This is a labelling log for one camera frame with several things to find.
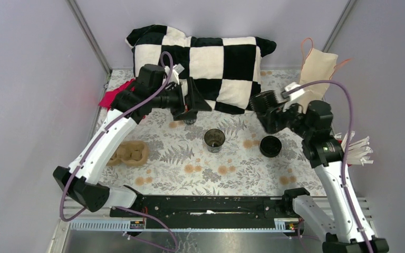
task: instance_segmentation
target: floral tablecloth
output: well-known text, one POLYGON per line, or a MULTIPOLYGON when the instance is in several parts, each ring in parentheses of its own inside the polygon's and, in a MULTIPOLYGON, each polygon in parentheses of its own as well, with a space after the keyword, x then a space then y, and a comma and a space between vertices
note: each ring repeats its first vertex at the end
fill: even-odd
MULTIPOLYGON (((262 91, 280 89, 296 81, 298 74, 297 70, 262 71, 262 91)), ((132 71, 114 70, 108 90, 131 78, 132 71)), ((106 113, 101 110, 97 128, 106 113)), ((305 187, 313 196, 324 196, 319 178, 302 154, 302 139, 288 129, 275 134, 282 151, 267 158, 258 147, 265 136, 253 112, 199 112, 195 124, 185 125, 173 121, 169 110, 154 109, 125 138, 148 144, 147 164, 106 167, 101 183, 130 185, 143 194, 280 196, 286 189, 305 187), (212 128, 226 135, 219 153, 208 152, 203 143, 204 133, 212 128)))

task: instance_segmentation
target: black cup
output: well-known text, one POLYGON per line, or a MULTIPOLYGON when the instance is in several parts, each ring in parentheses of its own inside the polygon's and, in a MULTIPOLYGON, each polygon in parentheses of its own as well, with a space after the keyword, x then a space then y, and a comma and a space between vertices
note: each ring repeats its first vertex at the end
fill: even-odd
POLYGON ((210 129, 204 134, 207 150, 212 153, 218 153, 225 140, 226 136, 220 129, 210 129))

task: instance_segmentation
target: gray wall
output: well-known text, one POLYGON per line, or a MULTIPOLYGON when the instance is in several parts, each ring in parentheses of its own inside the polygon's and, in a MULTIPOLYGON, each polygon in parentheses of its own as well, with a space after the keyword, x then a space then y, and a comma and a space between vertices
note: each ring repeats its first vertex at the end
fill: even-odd
POLYGON ((133 67, 125 44, 134 29, 166 24, 197 37, 260 36, 277 42, 262 66, 300 67, 300 43, 322 49, 347 0, 77 0, 114 69, 133 67))
MULTIPOLYGON (((334 79, 351 92, 354 129, 375 149, 374 165, 351 167, 356 189, 370 202, 390 252, 405 252, 405 1, 358 1, 331 52, 354 58, 334 79)), ((326 100, 344 132, 344 95, 332 87, 326 100)))
POLYGON ((0 0, 0 252, 46 251, 104 80, 66 1, 0 0))

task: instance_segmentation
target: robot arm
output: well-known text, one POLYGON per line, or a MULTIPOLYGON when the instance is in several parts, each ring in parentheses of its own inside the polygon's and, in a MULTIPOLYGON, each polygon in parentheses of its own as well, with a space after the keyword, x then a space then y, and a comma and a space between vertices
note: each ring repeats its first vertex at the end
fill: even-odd
MULTIPOLYGON (((300 87, 292 83, 286 91, 300 87)), ((368 252, 366 239, 374 252, 387 252, 385 239, 375 237, 375 233, 359 207, 348 168, 341 173, 344 152, 332 135, 333 114, 329 104, 312 101, 306 113, 300 113, 297 99, 302 90, 292 93, 283 103, 278 103, 275 93, 267 91, 251 98, 253 110, 267 133, 276 133, 286 127, 303 138, 302 148, 305 157, 322 182, 334 221, 313 201, 305 189, 285 191, 286 210, 301 216, 324 242, 324 252, 368 252), (358 217, 361 229, 354 217, 358 217)))
POLYGON ((111 104, 111 110, 98 129, 92 140, 80 155, 72 161, 68 168, 58 166, 53 176, 58 185, 64 190, 67 181, 72 176, 74 168, 79 166, 68 188, 67 195, 80 203, 91 212, 102 207, 131 207, 136 200, 136 193, 130 188, 102 186, 99 184, 101 173, 111 156, 123 139, 149 114, 152 108, 169 108, 174 120, 196 120, 198 111, 211 111, 195 87, 192 78, 187 79, 186 91, 182 85, 170 83, 168 89, 163 90, 155 98, 129 116, 121 118, 114 124, 113 120, 120 117, 123 112, 144 101, 161 86, 165 69, 156 65, 147 64, 140 69, 139 77, 132 85, 117 94, 111 104))
MULTIPOLYGON (((189 78, 187 89, 179 84, 171 84, 169 89, 163 90, 130 115, 112 123, 123 112, 158 90, 164 75, 164 68, 149 64, 143 66, 132 86, 116 96, 107 118, 84 151, 68 168, 58 166, 55 169, 54 178, 63 190, 72 177, 67 195, 91 212, 102 207, 131 207, 136 201, 137 193, 131 188, 102 186, 99 178, 122 140, 152 108, 169 108, 174 120, 190 122, 196 120, 198 111, 211 111, 211 107, 195 88, 192 78, 189 78), (80 169, 73 175, 71 169, 77 167, 80 169)), ((291 84, 288 90, 296 87, 297 84, 291 84)), ((276 133, 288 127, 303 138, 304 154, 324 186, 334 221, 315 204, 309 192, 303 188, 285 191, 282 197, 283 209, 304 218, 324 242, 324 252, 368 252, 363 235, 370 240, 374 252, 388 252, 386 240, 374 236, 362 211, 349 205, 348 199, 351 199, 354 206, 359 206, 347 170, 345 187, 348 188, 349 196, 341 185, 344 154, 338 141, 331 135, 333 115, 330 106, 323 101, 312 101, 305 114, 299 113, 300 105, 296 101, 300 95, 300 92, 295 92, 287 101, 277 103, 273 91, 263 92, 251 98, 251 105, 266 132, 276 133), (361 230, 355 222, 355 215, 363 221, 361 230)))

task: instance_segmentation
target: black and white checkered pillow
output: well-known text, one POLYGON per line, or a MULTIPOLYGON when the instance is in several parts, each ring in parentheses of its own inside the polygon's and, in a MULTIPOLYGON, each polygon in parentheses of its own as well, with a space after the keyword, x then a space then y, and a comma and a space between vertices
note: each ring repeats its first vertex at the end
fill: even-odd
POLYGON ((133 51, 135 76, 145 64, 159 64, 160 54, 168 51, 173 63, 185 68, 179 78, 193 77, 210 106, 230 114, 244 113, 250 96, 260 93, 261 59, 276 48, 275 42, 259 37, 186 37, 164 25, 134 29, 126 43, 133 51))

